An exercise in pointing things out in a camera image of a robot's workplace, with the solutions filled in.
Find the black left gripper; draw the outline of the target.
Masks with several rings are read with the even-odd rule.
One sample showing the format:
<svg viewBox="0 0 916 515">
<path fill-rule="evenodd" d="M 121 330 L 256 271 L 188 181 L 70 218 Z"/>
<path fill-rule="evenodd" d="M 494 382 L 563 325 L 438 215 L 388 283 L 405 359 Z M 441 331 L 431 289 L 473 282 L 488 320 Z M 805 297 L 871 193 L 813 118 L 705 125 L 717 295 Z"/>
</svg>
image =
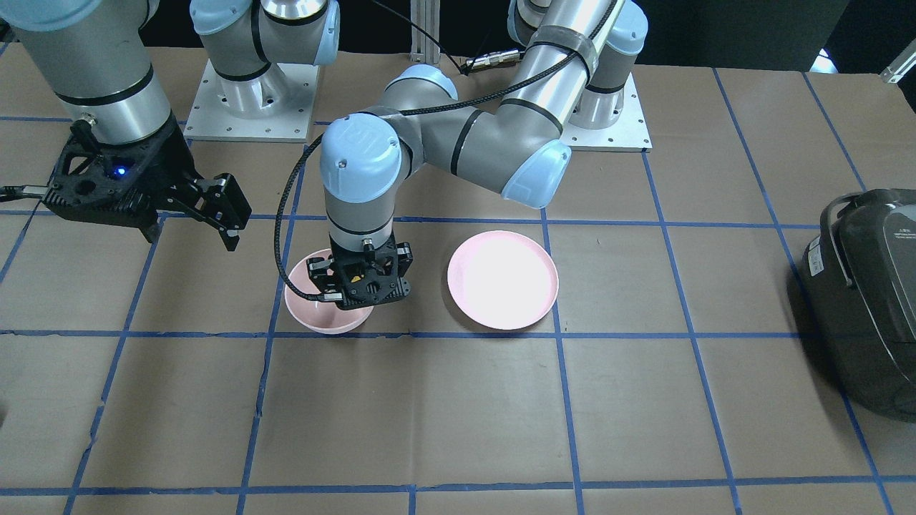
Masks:
<svg viewBox="0 0 916 515">
<path fill-rule="evenodd" d="M 410 294 L 405 275 L 413 262 L 409 242 L 387 239 L 379 247 L 365 244 L 350 251 L 331 243 L 329 257 L 306 261 L 308 279 L 318 289 L 308 299 L 355 310 L 400 301 Z"/>
</svg>

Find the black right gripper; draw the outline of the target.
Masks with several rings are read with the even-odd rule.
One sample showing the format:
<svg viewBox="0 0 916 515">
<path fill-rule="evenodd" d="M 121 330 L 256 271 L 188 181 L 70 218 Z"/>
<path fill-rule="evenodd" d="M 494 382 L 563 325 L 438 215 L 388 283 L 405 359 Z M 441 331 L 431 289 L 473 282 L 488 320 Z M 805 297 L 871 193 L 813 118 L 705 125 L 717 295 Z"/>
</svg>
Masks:
<svg viewBox="0 0 916 515">
<path fill-rule="evenodd" d="M 73 122 L 42 204 L 65 220 L 140 229 L 149 244 L 160 238 L 161 212 L 183 212 L 215 228 L 229 252 L 252 214 L 235 176 L 196 172 L 173 114 L 127 144 L 101 143 L 86 117 Z"/>
</svg>

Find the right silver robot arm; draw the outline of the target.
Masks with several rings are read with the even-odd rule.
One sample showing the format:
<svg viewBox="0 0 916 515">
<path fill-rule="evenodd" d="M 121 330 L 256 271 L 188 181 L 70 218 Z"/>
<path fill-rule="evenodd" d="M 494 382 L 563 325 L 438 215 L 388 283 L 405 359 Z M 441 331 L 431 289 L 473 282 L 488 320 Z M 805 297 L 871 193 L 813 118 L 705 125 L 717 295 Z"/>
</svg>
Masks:
<svg viewBox="0 0 916 515">
<path fill-rule="evenodd" d="M 66 220 L 137 228 L 158 239 L 158 216 L 182 212 L 238 246 L 251 207 L 232 174 L 197 172 L 179 120 L 140 38 L 157 1 L 4 1 L 2 19 L 72 118 L 71 134 L 44 186 L 3 186 L 4 202 L 37 199 Z M 314 79 L 294 69 L 334 62 L 336 1 L 193 1 L 193 29 L 208 54 L 211 124 L 243 138 L 297 140 Z"/>
</svg>

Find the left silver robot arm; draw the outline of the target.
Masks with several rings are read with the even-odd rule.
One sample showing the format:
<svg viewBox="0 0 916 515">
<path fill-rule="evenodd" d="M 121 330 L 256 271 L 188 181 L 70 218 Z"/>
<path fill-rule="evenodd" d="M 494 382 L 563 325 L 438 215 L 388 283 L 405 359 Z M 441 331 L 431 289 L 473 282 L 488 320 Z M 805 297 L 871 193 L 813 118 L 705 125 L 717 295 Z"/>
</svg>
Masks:
<svg viewBox="0 0 916 515">
<path fill-rule="evenodd" d="M 624 88 L 648 35 L 633 1 L 513 1 L 507 29 L 524 52 L 511 85 L 459 101 L 441 69 L 415 64 L 377 104 L 335 120 L 304 149 L 321 151 L 330 257 L 306 261 L 316 293 L 290 293 L 342 310 L 409 295 L 413 255 L 393 231 L 400 186 L 431 164 L 500 197 L 540 210 L 572 157 L 562 134 L 585 127 L 590 107 Z"/>
</svg>

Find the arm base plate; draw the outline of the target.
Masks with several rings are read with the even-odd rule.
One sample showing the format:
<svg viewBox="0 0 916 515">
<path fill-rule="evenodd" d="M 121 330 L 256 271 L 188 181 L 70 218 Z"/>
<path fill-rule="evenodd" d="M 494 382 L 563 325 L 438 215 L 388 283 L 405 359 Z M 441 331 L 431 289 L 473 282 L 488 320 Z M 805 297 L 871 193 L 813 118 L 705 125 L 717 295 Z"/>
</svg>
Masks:
<svg viewBox="0 0 916 515">
<path fill-rule="evenodd" d="M 303 144 L 313 122 L 321 68 L 274 63 L 265 74 L 229 81 L 207 62 L 184 134 L 195 141 Z"/>
<path fill-rule="evenodd" d="M 560 140 L 577 151 L 651 151 L 653 142 L 632 73 L 612 94 L 585 90 Z"/>
</svg>

